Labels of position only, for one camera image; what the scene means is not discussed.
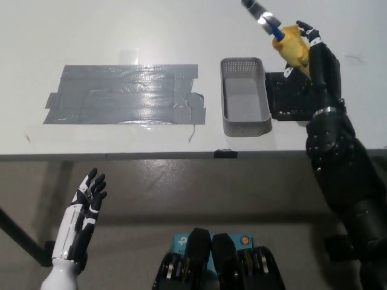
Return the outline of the white and black left hand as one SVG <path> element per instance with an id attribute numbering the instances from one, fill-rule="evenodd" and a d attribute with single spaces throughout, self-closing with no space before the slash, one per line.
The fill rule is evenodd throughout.
<path id="1" fill-rule="evenodd" d="M 107 196 L 105 174 L 93 168 L 82 180 L 65 209 L 52 253 L 59 260 L 75 264 L 87 261 L 87 249 L 94 234 L 102 202 Z"/>

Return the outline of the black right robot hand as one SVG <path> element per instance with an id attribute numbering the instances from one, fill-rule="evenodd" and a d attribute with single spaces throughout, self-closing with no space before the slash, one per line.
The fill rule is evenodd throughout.
<path id="1" fill-rule="evenodd" d="M 315 114 L 344 115 L 345 103 L 342 100 L 340 63 L 337 57 L 322 40 L 320 33 L 311 25 L 297 21 L 301 36 L 310 45 L 308 79 L 300 69 L 286 65 L 285 96 L 298 98 L 303 95 L 313 96 Z"/>

